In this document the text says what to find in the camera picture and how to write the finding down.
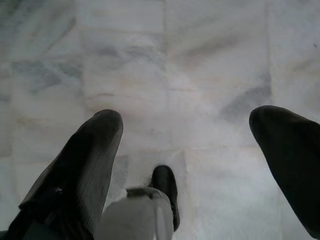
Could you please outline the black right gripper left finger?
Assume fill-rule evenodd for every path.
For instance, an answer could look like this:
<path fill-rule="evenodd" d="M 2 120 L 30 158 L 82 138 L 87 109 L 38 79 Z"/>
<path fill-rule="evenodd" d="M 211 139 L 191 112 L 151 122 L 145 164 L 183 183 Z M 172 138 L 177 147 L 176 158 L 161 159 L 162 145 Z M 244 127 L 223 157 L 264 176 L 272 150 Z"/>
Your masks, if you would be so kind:
<path fill-rule="evenodd" d="M 122 134 L 123 120 L 115 110 L 101 110 L 84 122 L 20 203 L 7 238 L 93 239 Z"/>

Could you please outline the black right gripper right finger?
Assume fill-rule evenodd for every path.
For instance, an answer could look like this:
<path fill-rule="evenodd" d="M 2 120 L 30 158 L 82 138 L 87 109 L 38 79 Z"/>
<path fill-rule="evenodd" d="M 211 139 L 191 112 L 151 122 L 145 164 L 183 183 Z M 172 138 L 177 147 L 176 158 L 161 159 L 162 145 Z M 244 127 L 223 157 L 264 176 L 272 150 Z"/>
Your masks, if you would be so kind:
<path fill-rule="evenodd" d="M 249 127 L 293 212 L 314 239 L 320 237 L 320 125 L 288 109 L 264 105 Z"/>

